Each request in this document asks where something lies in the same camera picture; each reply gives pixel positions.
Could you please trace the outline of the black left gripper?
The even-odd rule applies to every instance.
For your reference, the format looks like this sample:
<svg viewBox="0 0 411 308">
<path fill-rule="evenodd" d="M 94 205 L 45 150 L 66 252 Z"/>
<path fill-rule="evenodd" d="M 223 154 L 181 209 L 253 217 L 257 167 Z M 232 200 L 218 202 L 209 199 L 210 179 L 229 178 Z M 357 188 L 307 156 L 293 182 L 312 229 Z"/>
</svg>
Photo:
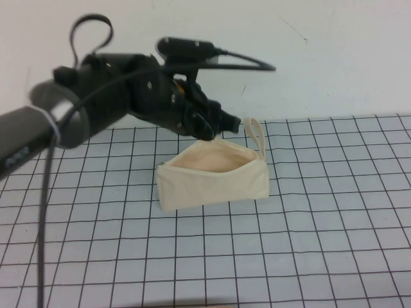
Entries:
<svg viewBox="0 0 411 308">
<path fill-rule="evenodd" d="M 197 70 L 175 79 L 175 71 L 163 71 L 154 56 L 132 56 L 127 73 L 145 71 L 127 80 L 130 114 L 179 135 L 211 141 L 216 133 L 238 133 L 241 119 L 222 110 L 195 82 Z"/>
</svg>

